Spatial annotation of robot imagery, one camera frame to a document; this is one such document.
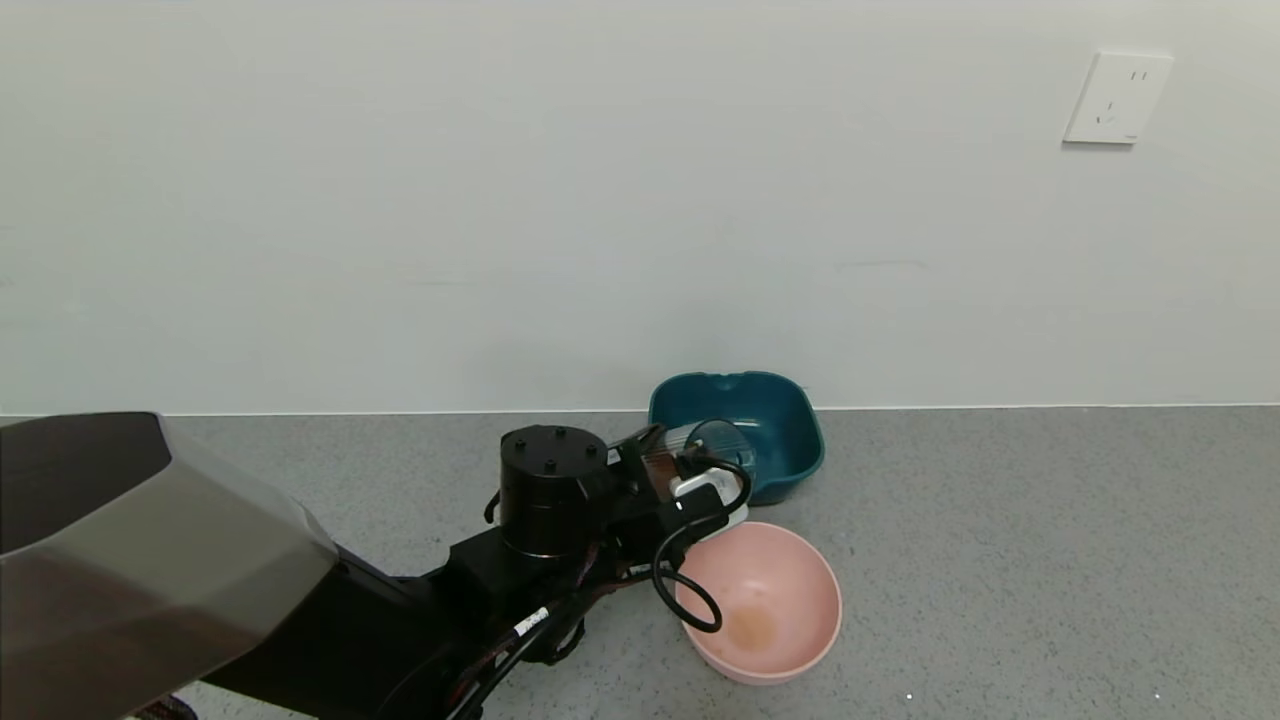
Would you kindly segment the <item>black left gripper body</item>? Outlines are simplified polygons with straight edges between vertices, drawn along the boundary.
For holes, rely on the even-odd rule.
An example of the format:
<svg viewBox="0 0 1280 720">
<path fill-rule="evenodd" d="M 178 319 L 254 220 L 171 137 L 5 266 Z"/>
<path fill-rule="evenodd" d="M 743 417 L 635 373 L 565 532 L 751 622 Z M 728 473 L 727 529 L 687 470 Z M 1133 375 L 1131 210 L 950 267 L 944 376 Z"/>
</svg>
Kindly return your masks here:
<svg viewBox="0 0 1280 720">
<path fill-rule="evenodd" d="M 657 503 L 673 498 L 678 469 L 666 436 L 666 425 L 652 423 L 611 446 L 608 468 L 623 495 Z"/>
</svg>

